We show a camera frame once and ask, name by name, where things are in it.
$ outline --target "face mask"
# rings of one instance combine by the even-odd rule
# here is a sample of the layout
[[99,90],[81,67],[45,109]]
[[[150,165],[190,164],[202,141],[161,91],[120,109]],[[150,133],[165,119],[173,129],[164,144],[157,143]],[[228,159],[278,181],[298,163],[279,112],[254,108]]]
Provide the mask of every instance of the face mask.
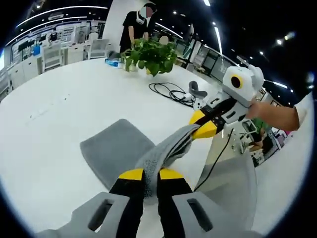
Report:
[[141,25],[143,25],[143,23],[144,23],[144,20],[140,19],[138,12],[137,12],[137,22],[138,22],[139,24],[141,24]]

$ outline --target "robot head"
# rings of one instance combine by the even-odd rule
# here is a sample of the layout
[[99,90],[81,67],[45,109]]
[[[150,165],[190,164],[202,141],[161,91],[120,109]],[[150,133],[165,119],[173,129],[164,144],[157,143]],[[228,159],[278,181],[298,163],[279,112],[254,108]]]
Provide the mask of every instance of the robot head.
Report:
[[249,65],[249,68],[231,66],[227,69],[222,83],[224,91],[231,97],[250,102],[262,88],[264,76],[261,69],[253,65]]

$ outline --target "white tabletop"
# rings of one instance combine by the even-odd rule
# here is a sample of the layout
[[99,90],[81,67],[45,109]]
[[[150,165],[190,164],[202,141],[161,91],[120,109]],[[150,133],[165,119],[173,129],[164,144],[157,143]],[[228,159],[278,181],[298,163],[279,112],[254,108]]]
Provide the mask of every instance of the white tabletop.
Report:
[[[74,209],[107,191],[84,160],[79,143],[119,119],[127,119],[155,144],[187,125],[193,109],[148,88],[173,82],[217,93],[203,79],[175,66],[152,78],[125,72],[104,59],[48,71],[23,84],[0,104],[0,176],[9,201],[34,232],[57,229]],[[195,187],[212,139],[195,140],[172,168]],[[138,237],[161,238],[157,205],[146,206]]]

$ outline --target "robot camera eye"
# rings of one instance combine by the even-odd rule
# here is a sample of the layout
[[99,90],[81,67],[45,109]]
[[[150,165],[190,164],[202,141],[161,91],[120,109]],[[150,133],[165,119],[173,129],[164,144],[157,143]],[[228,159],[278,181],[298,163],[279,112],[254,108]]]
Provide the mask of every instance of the robot camera eye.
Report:
[[232,83],[233,87],[235,87],[235,88],[241,88],[242,87],[241,79],[236,77],[236,76],[231,78],[231,83]]

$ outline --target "black wire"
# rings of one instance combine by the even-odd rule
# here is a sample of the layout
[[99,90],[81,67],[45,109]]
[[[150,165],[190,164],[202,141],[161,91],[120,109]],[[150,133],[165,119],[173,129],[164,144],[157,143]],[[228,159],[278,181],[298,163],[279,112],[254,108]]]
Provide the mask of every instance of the black wire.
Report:
[[211,170],[209,171],[207,177],[205,178],[204,181],[202,181],[202,183],[201,183],[200,185],[198,185],[198,186],[195,188],[194,192],[196,192],[197,189],[200,188],[200,187],[207,181],[207,179],[209,178],[210,174],[212,173],[212,171],[213,171],[213,169],[214,169],[214,166],[215,166],[216,163],[218,162],[218,160],[219,160],[220,156],[222,155],[222,153],[224,152],[224,150],[227,148],[227,145],[229,144],[229,140],[230,140],[230,138],[231,138],[232,132],[233,132],[233,129],[231,130],[231,133],[230,133],[230,135],[229,135],[229,138],[228,138],[228,141],[227,141],[226,145],[224,146],[224,148],[222,149],[222,151],[221,151],[220,154],[218,155],[218,157],[217,157],[216,161],[214,162],[214,164],[213,164]]
[[[180,89],[180,90],[171,90],[171,89],[169,89],[169,88],[167,87],[167,84],[171,84],[171,85],[177,87],[177,88]],[[162,87],[166,88],[166,89],[169,91],[169,95],[165,95],[165,94],[159,92],[158,89],[157,89],[157,86],[162,86]],[[150,88],[153,92],[155,92],[155,93],[157,93],[157,94],[160,94],[160,95],[162,95],[163,97],[169,98],[169,99],[171,99],[171,100],[173,100],[173,101],[175,101],[175,102],[178,102],[178,103],[183,104],[183,105],[185,105],[185,106],[188,106],[188,107],[190,107],[190,108],[192,108],[192,107],[194,106],[194,102],[195,102],[195,100],[196,100],[196,98],[194,98],[194,100],[192,100],[192,99],[190,99],[190,100],[185,100],[184,98],[179,98],[179,97],[177,97],[177,96],[175,95],[175,93],[186,94],[186,92],[185,92],[182,88],[180,88],[179,86],[177,86],[176,84],[173,84],[173,83],[151,83],[151,84],[149,84],[149,88]]]

